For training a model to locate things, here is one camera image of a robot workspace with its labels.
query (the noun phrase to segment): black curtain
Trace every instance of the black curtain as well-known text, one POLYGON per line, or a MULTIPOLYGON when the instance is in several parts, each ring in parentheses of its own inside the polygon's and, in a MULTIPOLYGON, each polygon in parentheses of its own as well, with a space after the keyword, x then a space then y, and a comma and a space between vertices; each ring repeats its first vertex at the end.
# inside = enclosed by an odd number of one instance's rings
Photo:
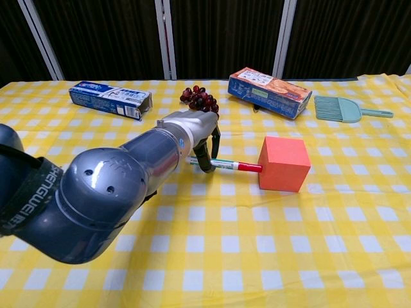
POLYGON ((51 79, 17 1, 0 0, 0 33, 0 87, 51 79))
POLYGON ((283 78, 402 75, 410 64, 410 0, 298 0, 283 78))
POLYGON ((171 0, 177 78, 272 74, 283 0, 171 0))
POLYGON ((154 0, 34 3, 65 79, 164 79, 154 0))

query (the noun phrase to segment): red foam cube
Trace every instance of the red foam cube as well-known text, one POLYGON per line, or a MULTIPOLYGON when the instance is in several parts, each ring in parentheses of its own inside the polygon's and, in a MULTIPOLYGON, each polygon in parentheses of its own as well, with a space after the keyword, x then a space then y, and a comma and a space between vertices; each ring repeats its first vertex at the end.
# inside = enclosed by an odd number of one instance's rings
POLYGON ((261 189, 298 192, 311 167, 303 140, 267 136, 259 154, 261 189))

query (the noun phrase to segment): marker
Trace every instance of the marker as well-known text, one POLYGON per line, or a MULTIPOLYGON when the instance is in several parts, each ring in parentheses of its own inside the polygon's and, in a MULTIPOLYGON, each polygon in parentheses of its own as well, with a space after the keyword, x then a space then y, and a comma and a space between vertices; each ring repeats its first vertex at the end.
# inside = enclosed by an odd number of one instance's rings
MULTIPOLYGON (((189 156, 187 161, 190 165, 198 165, 198 160, 195 156, 189 156)), ((211 164, 216 168, 229 169, 229 170, 240 170, 240 171, 250 171, 250 172, 262 172, 263 166, 248 164, 246 162, 235 162, 233 160, 224 159, 211 159, 211 164)))

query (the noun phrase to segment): table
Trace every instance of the table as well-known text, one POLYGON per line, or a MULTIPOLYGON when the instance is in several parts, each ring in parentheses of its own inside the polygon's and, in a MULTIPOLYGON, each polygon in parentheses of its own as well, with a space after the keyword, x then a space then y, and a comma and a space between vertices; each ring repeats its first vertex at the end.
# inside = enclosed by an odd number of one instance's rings
POLYGON ((256 162, 266 135, 304 139, 300 193, 261 191, 252 173, 183 164, 95 261, 70 266, 14 236, 0 239, 1 307, 410 307, 411 76, 296 84, 393 119, 289 121, 227 93, 227 80, 108 81, 153 94, 143 121, 71 103, 71 81, 11 83, 0 122, 25 150, 67 168, 83 150, 119 146, 175 110, 199 84, 220 104, 220 158, 256 162))

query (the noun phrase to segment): toothpaste box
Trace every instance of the toothpaste box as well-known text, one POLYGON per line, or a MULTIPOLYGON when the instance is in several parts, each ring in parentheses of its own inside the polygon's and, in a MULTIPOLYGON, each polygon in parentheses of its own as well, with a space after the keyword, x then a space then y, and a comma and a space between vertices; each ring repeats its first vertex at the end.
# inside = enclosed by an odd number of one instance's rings
POLYGON ((152 108, 150 92, 102 83, 82 81, 69 89, 74 104, 141 121, 141 114, 152 108))
POLYGON ((228 92, 238 98, 295 119, 312 91, 245 67, 231 74, 228 92))

